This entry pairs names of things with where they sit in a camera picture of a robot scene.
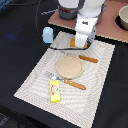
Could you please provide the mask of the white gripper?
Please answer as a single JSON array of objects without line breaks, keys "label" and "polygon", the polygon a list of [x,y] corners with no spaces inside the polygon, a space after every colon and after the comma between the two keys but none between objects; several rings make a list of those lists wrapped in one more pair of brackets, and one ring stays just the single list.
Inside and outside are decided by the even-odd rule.
[{"label": "white gripper", "polygon": [[93,42],[96,34],[95,24],[97,18],[85,18],[82,15],[77,15],[75,26],[75,46],[83,48],[88,42]]}]

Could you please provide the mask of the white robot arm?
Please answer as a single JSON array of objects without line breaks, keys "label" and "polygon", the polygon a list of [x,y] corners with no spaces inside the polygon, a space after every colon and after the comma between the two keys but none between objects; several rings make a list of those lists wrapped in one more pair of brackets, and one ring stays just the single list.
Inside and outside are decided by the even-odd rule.
[{"label": "white robot arm", "polygon": [[77,18],[75,41],[78,48],[87,48],[95,37],[95,25],[105,0],[58,0],[59,15],[64,19]]}]

